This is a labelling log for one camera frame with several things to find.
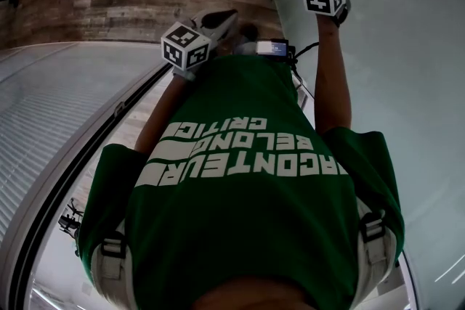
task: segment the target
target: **skin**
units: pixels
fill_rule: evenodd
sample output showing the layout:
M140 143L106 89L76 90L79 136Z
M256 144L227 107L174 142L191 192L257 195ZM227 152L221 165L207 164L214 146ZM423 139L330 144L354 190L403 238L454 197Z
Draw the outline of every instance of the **skin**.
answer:
M324 16L317 16L317 22L320 46L315 85L315 130L323 135L336 127L350 128L352 113L339 29ZM170 117L188 96L189 84L179 76L173 77L139 135L136 151L150 155ZM239 277L223 283L200 297L191 309L315 310L306 304L306 294L298 286L258 277Z

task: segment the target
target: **black buckle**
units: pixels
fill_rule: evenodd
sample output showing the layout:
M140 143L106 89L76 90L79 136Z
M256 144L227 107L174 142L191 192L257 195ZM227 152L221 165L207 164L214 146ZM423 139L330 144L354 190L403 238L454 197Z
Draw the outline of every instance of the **black buckle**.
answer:
M114 243L105 242L106 239L119 240L119 248L120 248L119 252L113 252L110 250L106 250L105 249L106 246L115 245ZM126 237L120 232L111 232L103 240L100 246L100 251L102 252L103 256L115 257L115 258L126 258Z
M363 242L368 243L383 237L386 234L383 217L380 212L370 212L364 215L360 220L360 232L362 233Z

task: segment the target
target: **person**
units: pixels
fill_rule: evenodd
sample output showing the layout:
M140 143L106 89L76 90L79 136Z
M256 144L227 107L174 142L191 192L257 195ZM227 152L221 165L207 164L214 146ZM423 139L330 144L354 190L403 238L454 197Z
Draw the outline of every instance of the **person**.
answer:
M317 22L315 128L287 64L231 54L174 75L134 150L103 149L78 237L100 293L126 291L130 309L342 310L389 273L404 241L389 151L351 130L339 29Z

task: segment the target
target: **shirt sleeve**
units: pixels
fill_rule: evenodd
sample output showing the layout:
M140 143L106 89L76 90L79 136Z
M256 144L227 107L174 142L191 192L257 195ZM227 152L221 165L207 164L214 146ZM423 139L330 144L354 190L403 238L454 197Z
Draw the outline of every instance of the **shirt sleeve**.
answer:
M120 144L109 144L102 150L78 235L79 257L91 280L92 253L104 235L124 219L129 197L147 159Z
M385 210L386 225L397 238L397 255L403 249L405 227L389 150L381 132L358 134L334 128L323 140L351 176L356 195L372 210Z

